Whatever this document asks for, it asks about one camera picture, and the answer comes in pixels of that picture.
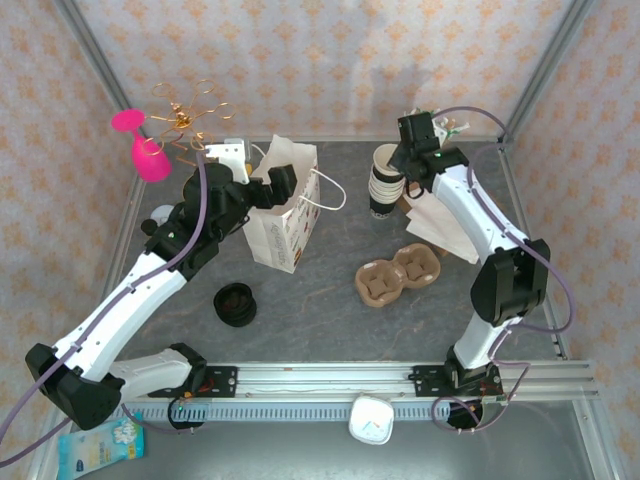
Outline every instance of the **bag handle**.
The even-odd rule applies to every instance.
[[[264,153],[264,151],[262,151],[262,149],[260,147],[258,147],[257,145],[254,145],[253,143],[251,144],[251,146],[253,148],[255,148],[256,150],[258,150],[262,154],[262,158],[265,157],[265,153]],[[315,168],[311,168],[309,170],[311,172],[315,173],[316,175],[320,175],[321,177],[326,178],[331,183],[333,183],[336,187],[338,187],[340,189],[340,191],[342,192],[342,203],[338,207],[330,207],[328,205],[321,205],[319,203],[316,203],[313,200],[309,200],[308,198],[303,197],[302,195],[299,195],[298,198],[300,200],[304,200],[305,202],[310,203],[311,205],[315,205],[316,207],[324,208],[325,210],[332,210],[334,212],[337,211],[337,210],[340,210],[342,207],[344,207],[345,204],[347,203],[347,192],[344,191],[344,188],[342,188],[342,185],[340,185],[338,182],[336,182],[333,178],[330,178],[329,176],[327,176],[324,173],[322,173],[320,170],[317,170]]]

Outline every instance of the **orange floral pattern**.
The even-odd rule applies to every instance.
[[[224,89],[212,102],[251,108],[232,122],[204,119],[203,128],[269,137],[395,137],[395,120],[414,106],[471,104],[509,118],[571,1],[476,3],[78,1],[136,107],[166,110],[150,94],[155,83],[188,96],[188,80],[212,78]],[[464,133],[498,133],[456,118],[473,122]]]
[[[32,384],[24,363],[95,308],[133,174],[130,141],[49,0],[0,5],[0,418]],[[2,458],[39,436],[40,394],[2,442]],[[32,456],[2,470],[27,478]]]
[[[550,243],[577,295],[571,353],[595,361],[617,445],[637,473],[640,81],[632,11],[637,19],[635,0],[603,1],[591,12],[511,158],[533,233]]]

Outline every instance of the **snack package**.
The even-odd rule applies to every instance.
[[[121,418],[88,431],[63,435],[58,440],[58,480],[73,480],[86,473],[144,454],[142,427]]]

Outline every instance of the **paper shopping bag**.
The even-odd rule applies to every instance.
[[[269,151],[251,176],[269,183],[270,168],[289,164],[298,179],[293,196],[271,210],[252,208],[243,230],[256,262],[293,273],[320,215],[320,206],[310,203],[320,201],[316,147],[274,135]]]

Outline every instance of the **white napkin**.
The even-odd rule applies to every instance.
[[[456,218],[433,194],[425,192],[417,200],[404,196],[411,210],[407,232],[475,264],[478,253]]]

